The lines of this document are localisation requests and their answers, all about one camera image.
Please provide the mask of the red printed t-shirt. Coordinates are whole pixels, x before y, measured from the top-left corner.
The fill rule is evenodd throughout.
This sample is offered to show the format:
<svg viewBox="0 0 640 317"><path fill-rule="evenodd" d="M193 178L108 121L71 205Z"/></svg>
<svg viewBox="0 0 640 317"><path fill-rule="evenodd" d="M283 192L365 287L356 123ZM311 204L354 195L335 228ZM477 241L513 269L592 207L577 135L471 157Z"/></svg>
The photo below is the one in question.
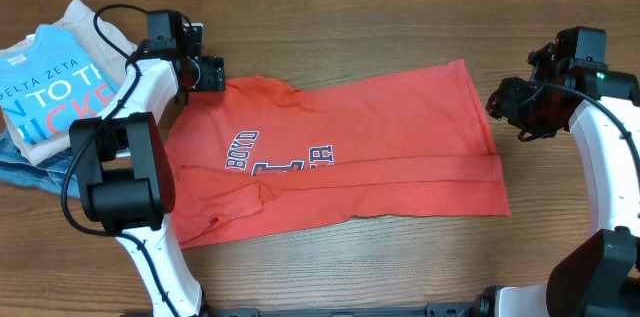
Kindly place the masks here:
<svg viewBox="0 0 640 317"><path fill-rule="evenodd" d="M461 60L314 91L235 78L190 99L165 149L184 248L359 217L510 211Z"/></svg>

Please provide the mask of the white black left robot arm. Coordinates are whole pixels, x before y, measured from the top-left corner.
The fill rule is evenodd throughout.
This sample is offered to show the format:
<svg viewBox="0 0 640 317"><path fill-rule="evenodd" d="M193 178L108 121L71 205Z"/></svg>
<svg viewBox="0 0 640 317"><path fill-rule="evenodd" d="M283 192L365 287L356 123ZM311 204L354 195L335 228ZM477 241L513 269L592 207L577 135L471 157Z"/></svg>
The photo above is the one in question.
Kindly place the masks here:
<svg viewBox="0 0 640 317"><path fill-rule="evenodd" d="M151 299L151 315L211 316L171 226L175 184L157 121L179 94L224 91L224 61L203 55L202 24L168 9L146 17L147 39L120 53L133 76L114 107L69 129L73 160L65 178L77 181L84 214L100 229L74 219L67 195L61 208L76 230L113 238L126 250Z"/></svg>

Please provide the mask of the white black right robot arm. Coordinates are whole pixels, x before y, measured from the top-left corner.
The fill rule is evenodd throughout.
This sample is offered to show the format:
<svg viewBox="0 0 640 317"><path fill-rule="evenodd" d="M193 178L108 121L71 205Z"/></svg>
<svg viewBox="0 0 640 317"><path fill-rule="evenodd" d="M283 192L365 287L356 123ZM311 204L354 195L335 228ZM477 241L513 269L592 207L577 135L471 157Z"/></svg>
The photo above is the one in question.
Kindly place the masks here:
<svg viewBox="0 0 640 317"><path fill-rule="evenodd" d="M519 128L522 142L560 130L577 143L591 235L543 285L493 286L468 316L636 316L639 313L639 82L605 61L607 34L576 26L528 55L528 80L505 78L488 114Z"/></svg>

